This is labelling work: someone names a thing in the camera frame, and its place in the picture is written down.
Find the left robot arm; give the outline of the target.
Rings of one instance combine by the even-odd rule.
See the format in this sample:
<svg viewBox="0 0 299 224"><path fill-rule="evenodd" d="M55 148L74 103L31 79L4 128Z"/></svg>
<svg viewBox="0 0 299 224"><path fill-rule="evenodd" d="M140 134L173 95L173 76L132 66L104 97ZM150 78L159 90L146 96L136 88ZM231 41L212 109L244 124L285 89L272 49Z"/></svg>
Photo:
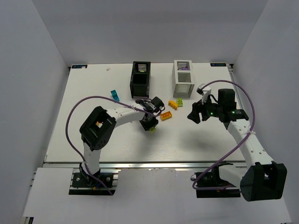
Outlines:
<svg viewBox="0 0 299 224"><path fill-rule="evenodd" d="M96 107L80 127L81 139L84 145L83 171L90 176L100 172L100 153L115 128L133 121L140 122L145 131L158 125L158 116L164 109L164 103L158 97L153 99L138 99L131 105L105 110Z"/></svg>

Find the light green square lego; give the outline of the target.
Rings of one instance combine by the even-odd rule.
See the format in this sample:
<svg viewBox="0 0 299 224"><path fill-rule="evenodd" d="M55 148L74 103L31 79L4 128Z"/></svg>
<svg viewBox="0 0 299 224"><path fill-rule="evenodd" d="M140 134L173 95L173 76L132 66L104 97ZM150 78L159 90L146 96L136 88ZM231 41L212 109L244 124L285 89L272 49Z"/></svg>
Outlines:
<svg viewBox="0 0 299 224"><path fill-rule="evenodd" d="M153 127L153 128L151 128L149 131L152 133L152 132L155 132L155 130L156 130L156 128Z"/></svg>

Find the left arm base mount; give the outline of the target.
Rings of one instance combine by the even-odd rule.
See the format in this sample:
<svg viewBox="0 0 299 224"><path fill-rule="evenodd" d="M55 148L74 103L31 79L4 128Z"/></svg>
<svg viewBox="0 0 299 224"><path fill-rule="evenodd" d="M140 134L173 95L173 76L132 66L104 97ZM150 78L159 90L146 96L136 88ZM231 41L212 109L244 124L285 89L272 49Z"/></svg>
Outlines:
<svg viewBox="0 0 299 224"><path fill-rule="evenodd" d="M95 173L98 180L91 177L79 164L79 171L73 172L69 195L85 196L112 196L116 191L117 179L114 173L102 173L100 170Z"/></svg>

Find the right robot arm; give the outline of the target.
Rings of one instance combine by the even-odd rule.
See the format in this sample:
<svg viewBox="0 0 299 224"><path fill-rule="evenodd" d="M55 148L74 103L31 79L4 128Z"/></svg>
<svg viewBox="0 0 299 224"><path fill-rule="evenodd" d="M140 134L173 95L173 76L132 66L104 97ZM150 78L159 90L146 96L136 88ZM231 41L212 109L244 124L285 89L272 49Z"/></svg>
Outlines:
<svg viewBox="0 0 299 224"><path fill-rule="evenodd" d="M232 163L220 161L208 171L197 173L193 188L197 192L237 193L248 202L280 199L287 169L267 154L251 130L246 112L236 108L235 91L219 89L214 103L210 87L199 87L197 92L202 99L193 103L188 119L198 124L210 117L218 118L236 141L247 168L237 168Z"/></svg>

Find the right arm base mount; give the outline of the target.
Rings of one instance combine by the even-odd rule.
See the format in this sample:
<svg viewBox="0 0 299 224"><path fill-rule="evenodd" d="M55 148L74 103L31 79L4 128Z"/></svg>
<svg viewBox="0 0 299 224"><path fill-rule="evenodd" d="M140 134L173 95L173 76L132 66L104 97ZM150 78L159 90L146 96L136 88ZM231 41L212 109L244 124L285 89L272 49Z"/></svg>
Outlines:
<svg viewBox="0 0 299 224"><path fill-rule="evenodd" d="M223 181L214 176L213 172L208 172L205 174L197 183L196 187L198 188L209 188L209 187L225 187L230 183ZM219 190L196 190L197 198L240 198L241 193L239 189L227 188Z"/></svg>

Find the green lego brick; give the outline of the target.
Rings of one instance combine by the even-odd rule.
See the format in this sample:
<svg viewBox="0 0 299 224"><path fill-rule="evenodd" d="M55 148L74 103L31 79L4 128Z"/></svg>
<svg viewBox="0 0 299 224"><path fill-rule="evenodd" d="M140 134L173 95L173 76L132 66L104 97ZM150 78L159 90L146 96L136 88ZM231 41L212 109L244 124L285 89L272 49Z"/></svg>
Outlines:
<svg viewBox="0 0 299 224"><path fill-rule="evenodd" d="M176 103L177 103L178 107L183 107L183 100L182 100L182 98L177 98L176 99Z"/></svg>

